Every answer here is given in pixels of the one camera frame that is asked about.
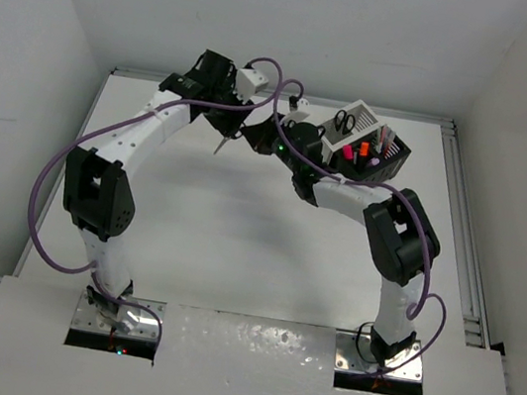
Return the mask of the pink highlighter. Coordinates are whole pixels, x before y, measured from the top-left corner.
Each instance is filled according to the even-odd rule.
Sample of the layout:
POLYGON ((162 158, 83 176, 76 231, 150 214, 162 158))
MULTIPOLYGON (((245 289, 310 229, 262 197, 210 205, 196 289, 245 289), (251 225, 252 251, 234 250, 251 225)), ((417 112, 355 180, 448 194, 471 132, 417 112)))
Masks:
POLYGON ((342 149, 344 159, 347 159, 348 161, 352 161, 355 157, 354 149, 350 145, 345 145, 342 149))

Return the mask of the orange highlighter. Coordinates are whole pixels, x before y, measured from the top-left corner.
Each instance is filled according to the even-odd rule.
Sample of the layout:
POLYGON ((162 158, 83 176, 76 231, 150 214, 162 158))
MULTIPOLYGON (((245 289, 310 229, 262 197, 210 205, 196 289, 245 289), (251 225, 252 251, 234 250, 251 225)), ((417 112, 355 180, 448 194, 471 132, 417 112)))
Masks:
POLYGON ((369 146, 370 144, 368 142, 364 142, 360 145, 359 154, 361 155, 361 157, 365 157, 369 155, 369 146))

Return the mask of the blue gel pen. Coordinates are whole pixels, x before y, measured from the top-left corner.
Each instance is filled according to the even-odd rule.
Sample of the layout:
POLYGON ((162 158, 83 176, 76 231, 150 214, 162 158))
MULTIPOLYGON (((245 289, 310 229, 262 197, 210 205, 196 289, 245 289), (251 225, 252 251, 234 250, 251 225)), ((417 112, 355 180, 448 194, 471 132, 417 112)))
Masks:
POLYGON ((392 130, 389 126, 384 127, 384 134, 382 137, 383 141, 381 147, 382 154, 389 153, 389 149, 391 148, 392 143, 394 142, 395 136, 396 134, 394 130, 392 130))

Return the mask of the pink gel pen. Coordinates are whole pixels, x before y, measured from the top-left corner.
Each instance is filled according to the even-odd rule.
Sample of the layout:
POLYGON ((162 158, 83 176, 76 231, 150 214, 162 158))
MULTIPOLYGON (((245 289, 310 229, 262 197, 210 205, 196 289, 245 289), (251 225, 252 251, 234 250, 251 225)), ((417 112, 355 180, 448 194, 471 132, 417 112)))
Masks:
POLYGON ((387 135, 387 129, 386 128, 387 128, 386 125, 382 125, 379 128, 377 147, 376 147, 377 153, 382 153, 382 151, 383 151, 384 141, 385 141, 386 135, 387 135))

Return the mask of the orange gel pen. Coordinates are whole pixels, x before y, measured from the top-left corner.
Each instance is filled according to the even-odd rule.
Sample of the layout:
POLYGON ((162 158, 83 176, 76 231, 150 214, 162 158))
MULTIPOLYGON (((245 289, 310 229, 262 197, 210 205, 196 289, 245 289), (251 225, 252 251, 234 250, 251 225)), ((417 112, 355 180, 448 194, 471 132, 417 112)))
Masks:
POLYGON ((395 143, 396 134, 392 132, 389 137, 387 137, 386 147, 385 147, 385 156, 390 158, 392 155, 398 152, 398 145, 395 143))

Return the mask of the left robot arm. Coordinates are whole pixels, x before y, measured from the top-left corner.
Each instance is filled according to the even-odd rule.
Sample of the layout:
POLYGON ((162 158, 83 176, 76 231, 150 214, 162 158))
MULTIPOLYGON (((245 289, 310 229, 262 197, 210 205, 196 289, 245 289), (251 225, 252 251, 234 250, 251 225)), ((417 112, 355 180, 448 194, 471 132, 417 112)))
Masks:
POLYGON ((122 235, 134 220, 131 179, 150 154, 177 131, 204 116, 225 140, 238 135, 253 97, 268 79, 251 65, 236 68, 208 50, 185 74, 163 80, 133 125, 99 148, 74 148, 65 160, 63 207, 85 242, 95 286, 119 299, 131 291, 122 235))

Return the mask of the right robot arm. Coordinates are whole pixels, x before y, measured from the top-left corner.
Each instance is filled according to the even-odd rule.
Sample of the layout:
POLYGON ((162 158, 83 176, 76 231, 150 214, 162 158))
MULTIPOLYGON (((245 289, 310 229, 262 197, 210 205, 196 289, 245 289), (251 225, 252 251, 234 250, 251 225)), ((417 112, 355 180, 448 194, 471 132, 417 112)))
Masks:
POLYGON ((370 142, 327 155, 325 128, 307 122, 266 119, 239 132, 256 153, 273 154, 289 168, 299 198, 365 228, 381 277, 370 353, 377 366, 386 366, 416 340, 413 321, 424 308, 433 260, 441 251, 419 197, 388 184, 396 162, 370 142))

